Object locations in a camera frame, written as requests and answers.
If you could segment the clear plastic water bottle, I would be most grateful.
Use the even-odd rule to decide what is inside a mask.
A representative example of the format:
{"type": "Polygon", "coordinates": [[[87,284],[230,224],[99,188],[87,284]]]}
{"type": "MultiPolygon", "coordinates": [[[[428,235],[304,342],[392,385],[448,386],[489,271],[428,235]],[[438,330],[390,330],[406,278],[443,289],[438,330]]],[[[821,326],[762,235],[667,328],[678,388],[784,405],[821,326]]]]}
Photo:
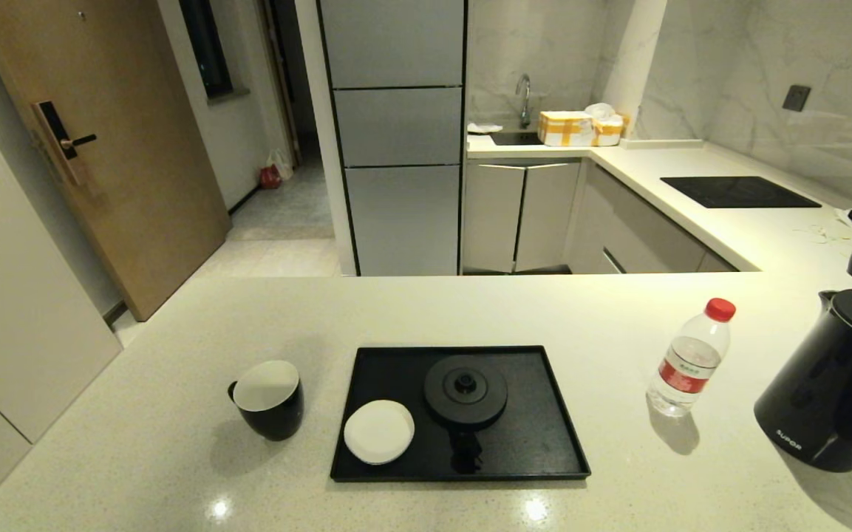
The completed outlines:
{"type": "Polygon", "coordinates": [[[723,363],[731,344],[730,322],[737,311],[726,299],[710,299],[667,347],[647,390],[649,404],[668,417],[685,417],[723,363]]]}

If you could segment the black electric kettle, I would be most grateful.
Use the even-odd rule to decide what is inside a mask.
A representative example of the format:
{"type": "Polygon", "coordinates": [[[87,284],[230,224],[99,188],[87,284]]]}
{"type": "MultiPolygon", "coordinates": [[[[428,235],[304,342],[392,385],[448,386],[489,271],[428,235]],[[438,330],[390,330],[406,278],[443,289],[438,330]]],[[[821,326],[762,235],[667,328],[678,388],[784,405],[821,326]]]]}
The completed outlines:
{"type": "Polygon", "coordinates": [[[813,329],[754,402],[764,434],[798,461],[852,471],[852,289],[819,294],[813,329]]]}

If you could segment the black round kettle base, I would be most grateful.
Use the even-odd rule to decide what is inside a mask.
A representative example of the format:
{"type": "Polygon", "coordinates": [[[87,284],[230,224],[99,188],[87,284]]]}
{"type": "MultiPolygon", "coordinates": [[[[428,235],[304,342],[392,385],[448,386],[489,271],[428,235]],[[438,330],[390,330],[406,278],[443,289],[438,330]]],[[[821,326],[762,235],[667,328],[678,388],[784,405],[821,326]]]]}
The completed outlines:
{"type": "Polygon", "coordinates": [[[439,422],[480,429],[505,411],[509,386],[490,361],[477,355],[454,355],[429,367],[423,378],[423,400],[439,422]]]}

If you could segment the grey sink base cabinet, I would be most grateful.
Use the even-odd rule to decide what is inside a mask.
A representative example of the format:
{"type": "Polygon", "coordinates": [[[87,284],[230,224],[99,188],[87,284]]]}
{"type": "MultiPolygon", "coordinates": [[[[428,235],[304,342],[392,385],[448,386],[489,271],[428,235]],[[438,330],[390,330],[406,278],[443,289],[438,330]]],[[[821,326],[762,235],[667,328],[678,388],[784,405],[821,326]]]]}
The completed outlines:
{"type": "Polygon", "coordinates": [[[582,164],[578,160],[492,160],[464,176],[462,264],[466,275],[567,269],[582,164]]]}

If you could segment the tall grey cabinet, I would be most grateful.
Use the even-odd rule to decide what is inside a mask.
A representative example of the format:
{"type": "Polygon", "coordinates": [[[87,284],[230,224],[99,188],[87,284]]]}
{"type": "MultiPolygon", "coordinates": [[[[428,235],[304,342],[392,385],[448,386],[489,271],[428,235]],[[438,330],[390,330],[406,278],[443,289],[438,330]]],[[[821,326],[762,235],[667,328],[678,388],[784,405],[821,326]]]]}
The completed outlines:
{"type": "Polygon", "coordinates": [[[361,276],[456,276],[468,0],[317,0],[361,276]]]}

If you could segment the round white coaster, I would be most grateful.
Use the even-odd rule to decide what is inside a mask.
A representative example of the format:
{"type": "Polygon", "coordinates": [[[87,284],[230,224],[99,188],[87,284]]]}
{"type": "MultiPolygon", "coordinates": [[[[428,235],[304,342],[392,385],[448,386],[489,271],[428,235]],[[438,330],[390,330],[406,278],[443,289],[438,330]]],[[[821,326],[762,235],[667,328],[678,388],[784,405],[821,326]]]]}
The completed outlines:
{"type": "Polygon", "coordinates": [[[342,435],[355,458],[365,464],[379,466],[404,454],[415,437],[415,421],[401,403],[374,400],[350,415],[342,435]]]}

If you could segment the large box with yellow tape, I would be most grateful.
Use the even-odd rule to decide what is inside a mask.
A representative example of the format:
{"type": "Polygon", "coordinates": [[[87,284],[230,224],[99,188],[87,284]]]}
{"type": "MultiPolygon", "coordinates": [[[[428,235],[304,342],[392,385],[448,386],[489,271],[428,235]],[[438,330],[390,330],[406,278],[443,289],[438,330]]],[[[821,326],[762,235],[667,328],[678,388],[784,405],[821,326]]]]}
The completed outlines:
{"type": "Polygon", "coordinates": [[[541,111],[537,136],[548,147],[591,147],[593,117],[583,111],[541,111]]]}

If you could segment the grey counter drawer cabinet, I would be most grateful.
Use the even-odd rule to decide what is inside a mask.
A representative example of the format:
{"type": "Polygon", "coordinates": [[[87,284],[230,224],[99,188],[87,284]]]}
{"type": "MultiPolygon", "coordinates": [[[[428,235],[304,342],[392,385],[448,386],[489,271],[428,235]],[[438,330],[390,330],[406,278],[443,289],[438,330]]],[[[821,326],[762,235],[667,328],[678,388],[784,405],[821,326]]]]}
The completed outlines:
{"type": "Polygon", "coordinates": [[[691,233],[601,166],[587,169],[568,240],[574,275],[734,272],[691,233]]]}

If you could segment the black rectangular tray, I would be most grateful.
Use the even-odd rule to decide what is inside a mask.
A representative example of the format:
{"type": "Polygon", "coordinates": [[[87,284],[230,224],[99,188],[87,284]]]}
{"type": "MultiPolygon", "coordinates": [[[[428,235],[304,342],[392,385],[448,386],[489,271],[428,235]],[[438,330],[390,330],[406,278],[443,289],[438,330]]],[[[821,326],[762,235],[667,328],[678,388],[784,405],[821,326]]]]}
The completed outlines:
{"type": "Polygon", "coordinates": [[[412,443],[395,461],[368,465],[340,439],[330,471],[336,482],[582,480],[591,474],[542,346],[358,348],[344,416],[374,400],[408,408],[412,443]],[[504,374],[508,403],[490,426],[446,425],[426,407],[426,372],[454,355],[477,355],[504,374]]]}

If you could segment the small box with yellow tape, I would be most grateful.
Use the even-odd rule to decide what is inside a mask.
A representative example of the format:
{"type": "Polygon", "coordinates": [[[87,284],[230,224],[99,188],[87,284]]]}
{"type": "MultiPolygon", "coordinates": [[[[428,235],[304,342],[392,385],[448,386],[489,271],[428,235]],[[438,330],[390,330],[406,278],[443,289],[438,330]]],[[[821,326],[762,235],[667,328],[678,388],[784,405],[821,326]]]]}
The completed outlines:
{"type": "Polygon", "coordinates": [[[629,124],[626,115],[614,114],[606,118],[592,118],[592,147],[615,147],[621,142],[621,136],[629,124]]]}

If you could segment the dark window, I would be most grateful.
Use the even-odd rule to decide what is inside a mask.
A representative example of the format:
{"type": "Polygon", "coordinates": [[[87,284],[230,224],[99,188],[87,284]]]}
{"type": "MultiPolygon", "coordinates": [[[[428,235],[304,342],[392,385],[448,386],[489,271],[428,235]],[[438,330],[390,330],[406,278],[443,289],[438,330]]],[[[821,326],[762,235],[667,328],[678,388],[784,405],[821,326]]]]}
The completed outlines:
{"type": "Polygon", "coordinates": [[[234,91],[210,0],[178,0],[207,98],[234,91]]]}

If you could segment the black induction cooktop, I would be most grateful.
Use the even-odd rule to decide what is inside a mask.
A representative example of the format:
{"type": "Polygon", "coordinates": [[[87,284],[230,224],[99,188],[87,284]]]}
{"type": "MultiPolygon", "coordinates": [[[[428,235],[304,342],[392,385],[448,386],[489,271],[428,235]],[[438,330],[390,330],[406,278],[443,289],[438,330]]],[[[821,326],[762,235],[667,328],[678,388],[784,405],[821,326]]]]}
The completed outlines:
{"type": "Polygon", "coordinates": [[[663,183],[703,208],[820,208],[790,189],[757,176],[662,177],[663,183]]]}

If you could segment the brown wooden door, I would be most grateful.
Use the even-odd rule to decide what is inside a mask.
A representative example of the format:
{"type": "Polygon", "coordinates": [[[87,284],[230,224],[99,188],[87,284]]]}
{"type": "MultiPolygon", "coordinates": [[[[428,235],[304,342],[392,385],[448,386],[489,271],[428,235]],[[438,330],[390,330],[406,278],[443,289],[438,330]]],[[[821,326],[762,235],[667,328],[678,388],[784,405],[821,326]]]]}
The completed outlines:
{"type": "Polygon", "coordinates": [[[0,0],[0,76],[133,317],[151,318],[230,221],[157,0],[0,0]],[[64,181],[34,115],[51,100],[89,184],[64,181]]]}

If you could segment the black electronic door lock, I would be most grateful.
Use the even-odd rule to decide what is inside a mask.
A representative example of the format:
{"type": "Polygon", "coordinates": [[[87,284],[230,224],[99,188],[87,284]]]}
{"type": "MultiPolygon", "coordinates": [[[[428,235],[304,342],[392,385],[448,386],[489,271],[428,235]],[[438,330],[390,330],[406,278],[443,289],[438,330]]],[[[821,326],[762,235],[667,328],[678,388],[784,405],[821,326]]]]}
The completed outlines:
{"type": "Polygon", "coordinates": [[[98,140],[96,134],[88,134],[78,138],[68,135],[64,122],[61,121],[55,104],[51,100],[34,102],[31,105],[35,117],[45,131],[48,146],[56,154],[57,167],[67,181],[73,186],[89,184],[90,173],[81,159],[78,149],[88,143],[98,140]]]}

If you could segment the white side cabinet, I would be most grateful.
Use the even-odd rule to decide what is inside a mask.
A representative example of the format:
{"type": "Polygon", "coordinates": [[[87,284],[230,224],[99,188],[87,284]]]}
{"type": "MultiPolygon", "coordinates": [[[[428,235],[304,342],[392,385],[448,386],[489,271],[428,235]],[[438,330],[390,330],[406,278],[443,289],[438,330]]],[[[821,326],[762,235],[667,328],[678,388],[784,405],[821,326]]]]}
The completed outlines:
{"type": "Polygon", "coordinates": [[[0,152],[0,484],[120,350],[0,152]]]}

